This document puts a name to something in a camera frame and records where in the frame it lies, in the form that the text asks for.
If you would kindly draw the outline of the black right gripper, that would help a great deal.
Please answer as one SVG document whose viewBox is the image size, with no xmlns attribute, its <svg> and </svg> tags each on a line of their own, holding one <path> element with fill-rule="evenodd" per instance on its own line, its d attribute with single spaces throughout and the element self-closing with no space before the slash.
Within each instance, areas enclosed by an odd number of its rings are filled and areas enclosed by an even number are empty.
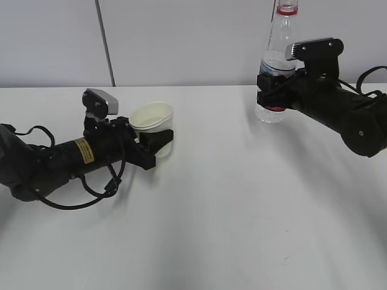
<svg viewBox="0 0 387 290">
<path fill-rule="evenodd" d="M 258 74 L 257 104 L 267 109 L 294 109 L 319 85 L 339 85 L 338 58 L 307 60 L 304 64 L 290 77 Z"/>
</svg>

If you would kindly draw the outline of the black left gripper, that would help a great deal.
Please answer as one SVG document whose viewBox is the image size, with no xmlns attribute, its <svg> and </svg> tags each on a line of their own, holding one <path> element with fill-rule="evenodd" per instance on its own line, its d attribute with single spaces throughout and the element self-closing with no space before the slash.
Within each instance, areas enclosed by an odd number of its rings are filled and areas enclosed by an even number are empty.
<svg viewBox="0 0 387 290">
<path fill-rule="evenodd" d="M 96 164 L 105 166 L 123 161 L 144 170 L 155 167 L 156 156 L 168 156 L 174 140 L 172 129 L 137 135 L 126 117 L 111 121 L 85 117 L 83 135 Z"/>
</svg>

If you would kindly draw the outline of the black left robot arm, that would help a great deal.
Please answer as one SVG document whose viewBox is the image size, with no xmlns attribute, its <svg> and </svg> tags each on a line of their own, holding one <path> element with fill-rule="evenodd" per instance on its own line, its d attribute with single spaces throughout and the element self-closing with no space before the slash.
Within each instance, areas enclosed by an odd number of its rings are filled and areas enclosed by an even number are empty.
<svg viewBox="0 0 387 290">
<path fill-rule="evenodd" d="M 26 144 L 10 124 L 1 125 L 1 184 L 24 202 L 47 197 L 72 178 L 113 163 L 144 170 L 156 166 L 156 154 L 174 139 L 172 129 L 136 134 L 125 117 L 86 118 L 83 137 L 50 146 Z"/>
</svg>

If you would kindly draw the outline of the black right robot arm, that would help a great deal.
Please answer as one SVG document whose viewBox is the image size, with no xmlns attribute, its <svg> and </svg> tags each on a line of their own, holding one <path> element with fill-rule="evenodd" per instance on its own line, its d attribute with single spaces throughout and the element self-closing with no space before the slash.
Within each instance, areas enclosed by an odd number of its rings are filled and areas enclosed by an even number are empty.
<svg viewBox="0 0 387 290">
<path fill-rule="evenodd" d="M 298 111 L 337 132 L 355 154 L 373 157 L 386 149 L 386 94 L 379 89 L 364 93 L 364 80 L 375 66 L 351 86 L 339 78 L 337 59 L 305 62 L 291 77 L 257 76 L 257 103 L 264 108 Z"/>
</svg>

